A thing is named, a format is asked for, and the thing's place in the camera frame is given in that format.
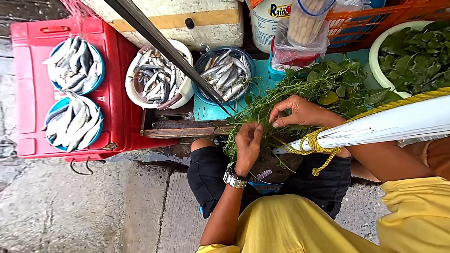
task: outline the hand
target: hand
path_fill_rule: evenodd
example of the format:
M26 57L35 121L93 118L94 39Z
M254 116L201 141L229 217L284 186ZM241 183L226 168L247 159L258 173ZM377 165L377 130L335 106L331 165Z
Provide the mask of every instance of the hand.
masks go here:
M292 114L275 120L278 114L286 109L291 109ZM269 122L273 121L273 127L283 127L289 124L335 127L342 124L345 119L300 96L292 95L274 106L269 118Z
M259 156L262 126L258 123L245 123L236 136L238 160L234 172L238 176L246 177Z

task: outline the black shorts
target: black shorts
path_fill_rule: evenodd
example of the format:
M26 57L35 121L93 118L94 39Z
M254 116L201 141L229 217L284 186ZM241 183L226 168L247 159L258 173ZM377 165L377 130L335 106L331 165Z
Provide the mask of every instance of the black shorts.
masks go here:
M307 198L322 208L331 218L341 209L341 202L350 185L350 158L334 157L318 176L312 175L313 168L319 168L329 157L313 153L304 157L302 163L281 186L278 193L296 194ZM203 147L191 152L191 166L188 169L188 183L203 209L203 217L210 216L225 189L222 178L226 171L228 157L219 147ZM242 195L240 213L254 200L264 195L247 184Z

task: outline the black bottle cap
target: black bottle cap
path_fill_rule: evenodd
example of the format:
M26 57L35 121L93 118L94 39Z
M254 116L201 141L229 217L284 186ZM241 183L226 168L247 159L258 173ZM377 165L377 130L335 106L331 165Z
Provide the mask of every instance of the black bottle cap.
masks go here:
M192 18L187 18L184 20L184 23L186 24L186 27L188 29L192 29L194 28L195 24L194 24L194 20L192 20Z

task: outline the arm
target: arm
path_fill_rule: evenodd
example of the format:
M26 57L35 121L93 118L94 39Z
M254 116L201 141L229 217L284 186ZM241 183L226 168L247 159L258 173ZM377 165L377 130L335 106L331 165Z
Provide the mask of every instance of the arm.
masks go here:
M288 108L292 114L277 119L279 112ZM269 121L274 127L288 124L336 127L345 119L293 95L274 107ZM430 168L391 142L348 146L346 149L381 182L434 176Z
M262 126L257 123L246 123L242 125L236 136L238 159L235 172L238 176L246 177L258 158L262 131ZM230 185L225 186L203 231L200 245L233 245L235 243L243 191L244 189Z

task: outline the white bowl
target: white bowl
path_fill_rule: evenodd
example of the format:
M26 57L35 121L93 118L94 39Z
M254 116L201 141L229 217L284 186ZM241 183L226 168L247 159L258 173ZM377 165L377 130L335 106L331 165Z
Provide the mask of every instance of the white bowl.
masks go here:
M383 41L386 39L386 37L392 33L398 32L403 30L403 28L410 27L415 30L421 30L429 23L432 23L433 21L411 21L402 23L400 25L396 25L390 29L387 29L384 33L382 33L378 38L374 41L372 46L370 47L369 51L369 66L370 70L372 71L372 74L374 78L377 80L377 82L381 85L383 88L390 88L392 91L397 93L402 98L410 97L411 94L408 92L398 92L395 90L395 86L389 79L384 75L383 71L381 71L380 63L378 62L378 52L380 50L380 46L383 43Z
M192 54L189 51L189 49L181 42L176 40L168 40L176 49L181 51L183 54L185 54L188 57L188 62L191 66L194 64L194 60L192 59ZM149 109L159 109L159 110L165 110L167 108L175 109L178 108L191 99L192 95L194 94L194 90L192 89L192 82L191 80L186 76L184 77L183 81L180 84L180 88L178 90L178 93L175 94L175 96L165 102L164 104L149 104L144 99L140 98L135 90L134 84L133 84L133 78L135 76L134 69L136 68L136 65L139 61L139 59L142 56L142 52L146 51L149 47L153 47L152 45L148 44L141 48L139 52L137 53L136 57L131 62L130 66L128 67L128 71L126 72L126 78L125 78L125 90L128 97L133 101L133 103L137 104L138 106L142 108L149 108Z

